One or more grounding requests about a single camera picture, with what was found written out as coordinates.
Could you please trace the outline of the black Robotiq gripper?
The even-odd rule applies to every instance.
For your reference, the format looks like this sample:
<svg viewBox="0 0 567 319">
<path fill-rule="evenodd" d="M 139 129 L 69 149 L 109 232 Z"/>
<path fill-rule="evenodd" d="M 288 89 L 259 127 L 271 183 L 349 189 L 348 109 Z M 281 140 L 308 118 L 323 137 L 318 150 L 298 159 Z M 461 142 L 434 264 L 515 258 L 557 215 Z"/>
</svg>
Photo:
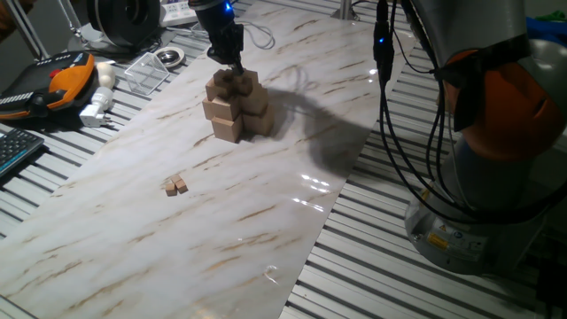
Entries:
<svg viewBox="0 0 567 319">
<path fill-rule="evenodd" d="M 242 75 L 244 26 L 235 22 L 235 13 L 230 1 L 189 0 L 188 5 L 208 34 L 211 47 L 206 55 L 218 64 L 229 66 L 236 75 Z"/>
</svg>

